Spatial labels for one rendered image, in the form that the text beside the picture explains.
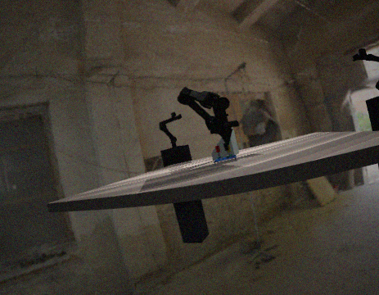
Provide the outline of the blue circuit board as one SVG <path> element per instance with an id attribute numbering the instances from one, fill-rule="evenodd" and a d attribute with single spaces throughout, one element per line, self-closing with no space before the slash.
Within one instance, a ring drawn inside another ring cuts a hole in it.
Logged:
<path id="1" fill-rule="evenodd" d="M 215 166 L 216 166 L 215 162 L 219 162 L 219 161 L 224 161 L 224 160 L 233 159 L 233 158 L 235 158 L 235 161 L 237 161 L 237 159 L 236 159 L 237 156 L 236 155 L 231 156 L 232 154 L 230 154 L 230 147 L 229 147 L 229 145 L 227 143 L 224 143 L 224 147 L 225 147 L 225 151 L 227 153 L 227 156 L 223 158 L 223 157 L 220 156 L 220 148 L 219 148 L 219 146 L 216 146 L 216 152 L 219 154 L 219 157 L 217 157 L 217 159 L 214 161 L 214 165 Z"/>

